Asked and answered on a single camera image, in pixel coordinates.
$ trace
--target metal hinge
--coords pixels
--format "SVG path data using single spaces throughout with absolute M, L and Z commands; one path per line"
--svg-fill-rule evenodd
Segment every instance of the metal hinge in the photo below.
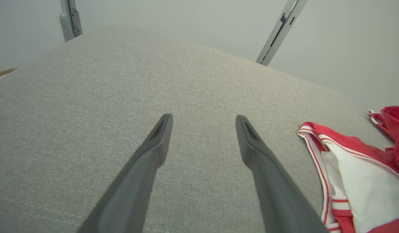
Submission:
M 60 0 L 60 3 L 62 10 L 60 15 L 61 28 L 63 29 L 64 40 L 67 42 L 83 33 L 80 15 L 75 6 L 75 0 Z
M 256 62 L 268 65 L 307 0 L 288 0 Z

